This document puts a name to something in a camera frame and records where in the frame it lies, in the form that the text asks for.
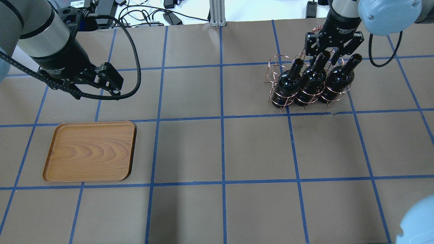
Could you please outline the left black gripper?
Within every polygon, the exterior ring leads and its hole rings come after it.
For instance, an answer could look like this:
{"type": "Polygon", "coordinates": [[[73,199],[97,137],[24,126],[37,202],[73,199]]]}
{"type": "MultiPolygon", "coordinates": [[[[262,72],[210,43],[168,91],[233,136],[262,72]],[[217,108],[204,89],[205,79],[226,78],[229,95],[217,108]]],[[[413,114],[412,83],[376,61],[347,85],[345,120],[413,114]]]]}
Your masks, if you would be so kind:
{"type": "Polygon", "coordinates": [[[67,93],[71,94],[75,99],[89,98],[101,100],[121,100],[121,88],[124,79],[109,63],[104,62],[101,66],[92,66],[81,71],[78,75],[66,79],[53,78],[55,84],[67,89],[67,93]],[[93,88],[108,91],[110,96],[95,95],[85,93],[78,88],[78,85],[90,85],[93,88]]]}

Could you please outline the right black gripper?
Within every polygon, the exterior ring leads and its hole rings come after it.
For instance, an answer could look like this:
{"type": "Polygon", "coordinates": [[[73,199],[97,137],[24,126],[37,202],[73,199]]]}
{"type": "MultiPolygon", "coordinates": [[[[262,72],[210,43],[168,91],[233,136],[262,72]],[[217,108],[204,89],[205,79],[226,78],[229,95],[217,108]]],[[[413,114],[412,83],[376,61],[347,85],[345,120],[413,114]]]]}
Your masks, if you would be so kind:
{"type": "Polygon", "coordinates": [[[313,66],[318,55],[327,48],[336,48],[331,58],[332,65],[336,65],[342,56],[353,54],[364,42],[362,32],[357,31],[360,23],[359,17],[344,17],[330,10],[319,32],[306,33],[305,55],[309,57],[309,65],[313,66]]]}

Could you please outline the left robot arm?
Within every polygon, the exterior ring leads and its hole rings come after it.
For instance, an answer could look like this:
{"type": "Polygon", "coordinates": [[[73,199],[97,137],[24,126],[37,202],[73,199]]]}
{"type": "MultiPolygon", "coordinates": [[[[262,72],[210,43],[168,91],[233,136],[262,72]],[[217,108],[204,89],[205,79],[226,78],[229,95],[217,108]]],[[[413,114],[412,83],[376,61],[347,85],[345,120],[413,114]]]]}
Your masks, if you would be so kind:
{"type": "Polygon", "coordinates": [[[124,79],[109,62],[96,66],[76,34],[82,22],[98,16],[69,6],[55,9],[48,0],[1,1],[1,80],[13,66],[53,90],[75,99],[120,100],[124,79]]]}

